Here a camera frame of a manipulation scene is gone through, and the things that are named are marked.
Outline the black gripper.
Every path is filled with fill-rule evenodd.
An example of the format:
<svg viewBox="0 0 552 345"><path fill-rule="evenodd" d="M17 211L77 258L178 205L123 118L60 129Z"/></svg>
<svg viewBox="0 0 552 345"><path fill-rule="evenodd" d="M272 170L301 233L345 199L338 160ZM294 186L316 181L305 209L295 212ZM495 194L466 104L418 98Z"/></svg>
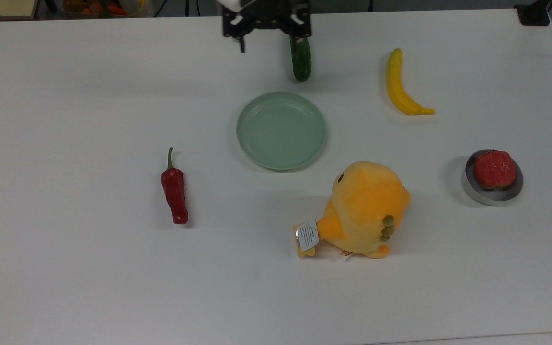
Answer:
<svg viewBox="0 0 552 345"><path fill-rule="evenodd" d="M311 37L308 0L223 0L224 37L232 37L246 52L245 36L255 29L275 29L294 40Z"/></svg>

